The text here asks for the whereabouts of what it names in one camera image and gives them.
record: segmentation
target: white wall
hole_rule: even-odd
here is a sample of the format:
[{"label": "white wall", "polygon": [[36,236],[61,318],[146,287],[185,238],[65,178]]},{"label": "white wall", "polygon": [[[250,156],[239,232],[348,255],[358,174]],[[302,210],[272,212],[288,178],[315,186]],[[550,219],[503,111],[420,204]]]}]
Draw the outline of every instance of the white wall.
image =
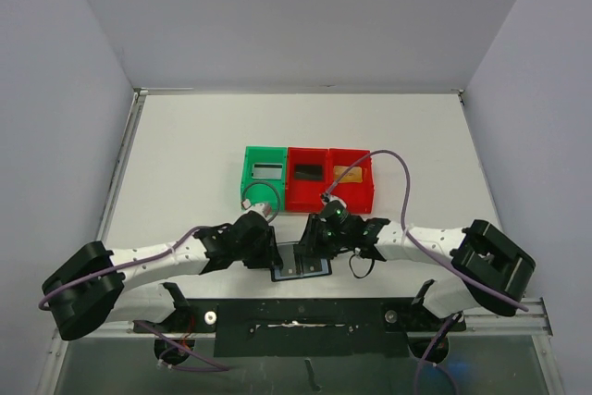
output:
[{"label": "white wall", "polygon": [[506,231],[537,259],[569,394],[592,392],[592,0],[517,0],[467,89]]},{"label": "white wall", "polygon": [[0,381],[30,394],[41,284],[93,239],[131,89],[86,0],[0,0]]},{"label": "white wall", "polygon": [[515,0],[89,0],[135,86],[466,86]]}]

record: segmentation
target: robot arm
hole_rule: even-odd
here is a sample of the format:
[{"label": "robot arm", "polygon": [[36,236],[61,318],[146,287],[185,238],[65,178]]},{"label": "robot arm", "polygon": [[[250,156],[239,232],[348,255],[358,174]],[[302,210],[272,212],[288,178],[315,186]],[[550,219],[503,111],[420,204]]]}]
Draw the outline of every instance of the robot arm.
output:
[{"label": "robot arm", "polygon": [[[242,261],[248,268],[281,267],[274,229],[265,220],[268,213],[268,205],[256,204],[234,224],[196,228],[174,244],[108,251],[101,242],[91,242],[45,281],[42,305],[48,302],[66,340],[81,338],[105,322],[144,319],[161,323],[187,302],[176,285],[156,281],[223,270],[234,261]],[[404,232],[400,224],[388,219],[363,220],[351,215],[341,201],[334,200],[319,215],[309,215],[294,252],[326,259],[356,252],[376,261],[434,264],[412,243],[410,233],[465,275],[514,301],[522,299],[535,263],[485,221],[475,221],[464,229],[412,228]],[[514,315],[516,311],[455,276],[428,280],[414,303],[437,318],[480,305],[498,315]]]},{"label": "robot arm", "polygon": [[[457,276],[428,280],[418,292],[415,303],[421,303],[438,318],[478,306],[497,315],[515,315],[518,304],[505,302],[482,288],[494,290],[510,302],[519,302],[536,266],[534,259],[512,240],[482,220],[475,220],[470,228],[406,231],[401,224],[388,219],[363,220],[351,215],[345,204],[336,199],[327,203],[318,218],[309,216],[309,227],[316,236],[313,248],[320,246],[328,257],[345,245],[359,256],[377,261],[405,259],[435,264],[436,259],[451,272],[480,284],[479,288]],[[428,249],[430,255],[419,250],[417,242]],[[304,248],[302,253],[313,252]]]}]

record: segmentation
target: green container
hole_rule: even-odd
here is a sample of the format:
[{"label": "green container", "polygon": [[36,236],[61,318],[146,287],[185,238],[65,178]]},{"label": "green container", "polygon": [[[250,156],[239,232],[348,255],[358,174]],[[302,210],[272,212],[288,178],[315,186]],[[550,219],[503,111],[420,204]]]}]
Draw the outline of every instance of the green container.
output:
[{"label": "green container", "polygon": [[[281,199],[279,211],[283,211],[286,202],[287,163],[288,147],[247,147],[242,166],[240,195],[251,182],[264,180],[276,188]],[[274,210],[278,208],[276,194],[266,185],[253,185],[246,197],[251,204],[270,203]]]}]

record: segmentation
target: glass panel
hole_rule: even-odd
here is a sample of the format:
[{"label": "glass panel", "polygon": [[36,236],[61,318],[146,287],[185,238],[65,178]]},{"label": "glass panel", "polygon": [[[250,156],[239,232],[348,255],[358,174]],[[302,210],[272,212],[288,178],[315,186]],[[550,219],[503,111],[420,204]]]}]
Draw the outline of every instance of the glass panel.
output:
[{"label": "glass panel", "polygon": [[[416,361],[366,354],[348,357],[221,359],[236,367],[227,373],[193,374],[156,368],[152,339],[79,339],[69,344],[56,394],[410,394]],[[212,353],[213,339],[197,350]],[[185,365],[199,365],[188,360]],[[548,393],[533,341],[527,336],[451,337],[444,362],[460,393]],[[448,379],[427,366],[422,395],[454,391]]]}]

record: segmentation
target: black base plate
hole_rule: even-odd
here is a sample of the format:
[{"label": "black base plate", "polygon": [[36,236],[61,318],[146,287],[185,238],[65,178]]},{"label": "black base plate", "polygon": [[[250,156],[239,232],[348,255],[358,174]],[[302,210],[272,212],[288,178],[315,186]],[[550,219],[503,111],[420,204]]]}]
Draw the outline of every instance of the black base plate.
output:
[{"label": "black base plate", "polygon": [[[194,333],[216,333],[215,356],[347,356],[382,353],[408,356],[406,332],[425,332],[429,337],[441,326],[413,298],[356,299],[240,299],[191,300]],[[387,311],[397,313],[388,323]],[[216,312],[208,326],[204,315]],[[175,314],[170,332],[185,332],[187,314]],[[464,322],[453,330],[466,330]]]}]

